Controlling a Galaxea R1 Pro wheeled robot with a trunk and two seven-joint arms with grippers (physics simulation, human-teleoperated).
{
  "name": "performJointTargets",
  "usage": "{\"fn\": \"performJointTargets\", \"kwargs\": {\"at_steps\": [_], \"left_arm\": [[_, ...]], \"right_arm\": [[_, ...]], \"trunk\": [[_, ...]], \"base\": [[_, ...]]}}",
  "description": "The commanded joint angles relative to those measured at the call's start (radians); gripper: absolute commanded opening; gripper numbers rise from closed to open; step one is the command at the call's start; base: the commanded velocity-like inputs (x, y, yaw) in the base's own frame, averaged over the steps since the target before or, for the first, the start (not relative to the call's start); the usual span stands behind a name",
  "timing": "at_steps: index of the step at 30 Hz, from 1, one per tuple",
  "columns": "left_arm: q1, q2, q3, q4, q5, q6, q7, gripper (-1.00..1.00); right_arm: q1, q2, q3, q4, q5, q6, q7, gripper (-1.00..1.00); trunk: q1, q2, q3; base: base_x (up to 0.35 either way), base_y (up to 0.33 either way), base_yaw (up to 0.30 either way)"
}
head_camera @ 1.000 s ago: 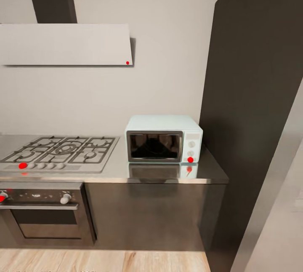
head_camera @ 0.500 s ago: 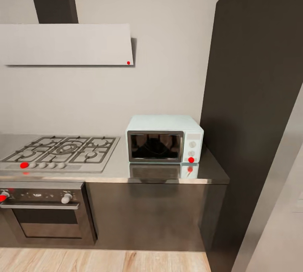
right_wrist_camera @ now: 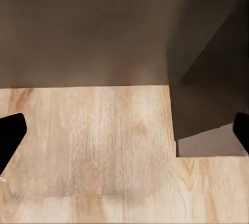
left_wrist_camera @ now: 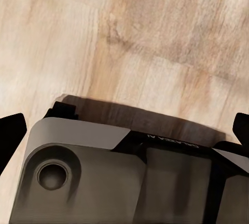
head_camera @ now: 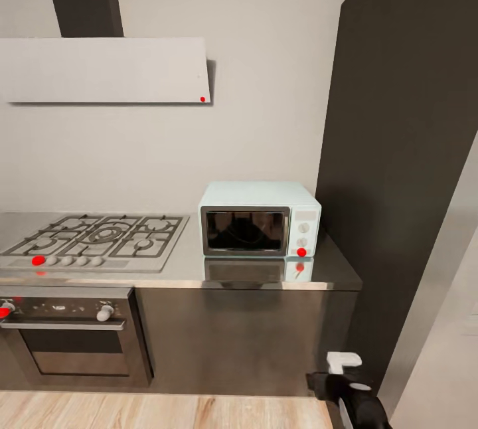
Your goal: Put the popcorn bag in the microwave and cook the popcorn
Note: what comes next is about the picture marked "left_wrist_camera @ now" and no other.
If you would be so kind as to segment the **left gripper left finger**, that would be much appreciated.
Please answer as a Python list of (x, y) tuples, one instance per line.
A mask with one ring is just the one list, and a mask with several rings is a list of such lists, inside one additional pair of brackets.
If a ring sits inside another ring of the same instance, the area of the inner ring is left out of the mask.
[(22, 113), (0, 118), (0, 175), (27, 133)]

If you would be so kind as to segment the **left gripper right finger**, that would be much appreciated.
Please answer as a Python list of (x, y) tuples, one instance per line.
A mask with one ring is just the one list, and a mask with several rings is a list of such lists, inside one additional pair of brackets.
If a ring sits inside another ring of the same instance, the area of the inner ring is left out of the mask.
[(237, 113), (232, 131), (249, 154), (249, 115), (240, 112)]

